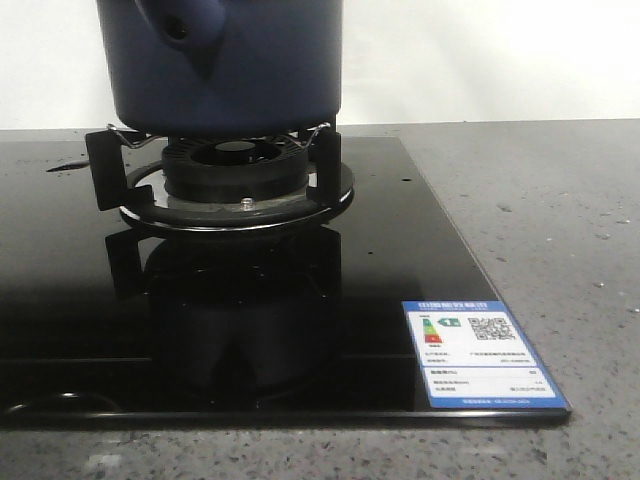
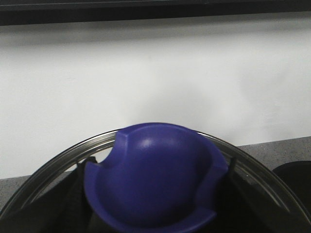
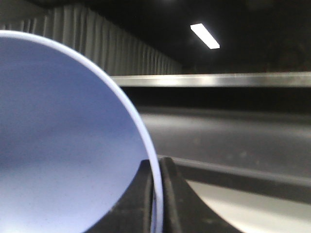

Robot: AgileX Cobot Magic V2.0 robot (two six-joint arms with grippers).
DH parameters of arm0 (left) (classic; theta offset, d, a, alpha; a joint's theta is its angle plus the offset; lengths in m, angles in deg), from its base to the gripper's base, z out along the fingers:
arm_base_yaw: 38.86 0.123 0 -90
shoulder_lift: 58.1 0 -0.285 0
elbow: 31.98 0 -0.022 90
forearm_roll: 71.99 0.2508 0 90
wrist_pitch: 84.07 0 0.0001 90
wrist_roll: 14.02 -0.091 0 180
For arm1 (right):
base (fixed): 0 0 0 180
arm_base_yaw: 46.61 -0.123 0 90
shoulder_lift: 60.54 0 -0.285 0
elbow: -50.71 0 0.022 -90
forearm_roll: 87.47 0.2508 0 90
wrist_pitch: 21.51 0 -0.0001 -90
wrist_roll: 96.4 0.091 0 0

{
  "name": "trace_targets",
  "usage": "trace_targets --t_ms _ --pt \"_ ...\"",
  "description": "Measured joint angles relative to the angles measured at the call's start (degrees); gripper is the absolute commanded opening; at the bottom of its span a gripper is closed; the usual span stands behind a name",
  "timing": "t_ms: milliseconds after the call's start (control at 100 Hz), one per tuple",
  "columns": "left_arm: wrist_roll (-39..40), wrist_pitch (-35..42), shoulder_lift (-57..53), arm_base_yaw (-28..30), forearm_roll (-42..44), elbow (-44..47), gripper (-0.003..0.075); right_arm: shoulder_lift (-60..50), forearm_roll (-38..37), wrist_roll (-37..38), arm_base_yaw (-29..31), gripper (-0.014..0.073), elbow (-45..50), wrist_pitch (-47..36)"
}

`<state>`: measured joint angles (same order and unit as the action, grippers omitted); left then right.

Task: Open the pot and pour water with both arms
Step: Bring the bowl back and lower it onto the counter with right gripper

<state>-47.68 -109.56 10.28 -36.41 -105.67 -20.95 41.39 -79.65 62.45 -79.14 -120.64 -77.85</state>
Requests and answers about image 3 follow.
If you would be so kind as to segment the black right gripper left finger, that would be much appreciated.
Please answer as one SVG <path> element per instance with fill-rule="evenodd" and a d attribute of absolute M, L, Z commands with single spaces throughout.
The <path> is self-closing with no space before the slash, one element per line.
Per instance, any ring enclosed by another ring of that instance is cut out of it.
<path fill-rule="evenodd" d="M 150 233 L 153 188 L 150 162 L 149 160 L 143 160 L 122 197 L 87 232 Z"/>

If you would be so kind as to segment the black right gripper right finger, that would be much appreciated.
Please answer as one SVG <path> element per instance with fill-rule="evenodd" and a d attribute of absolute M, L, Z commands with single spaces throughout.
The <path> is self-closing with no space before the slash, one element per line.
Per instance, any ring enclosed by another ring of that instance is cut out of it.
<path fill-rule="evenodd" d="M 159 161 L 163 184 L 165 233 L 239 233 L 195 193 L 169 157 Z"/>

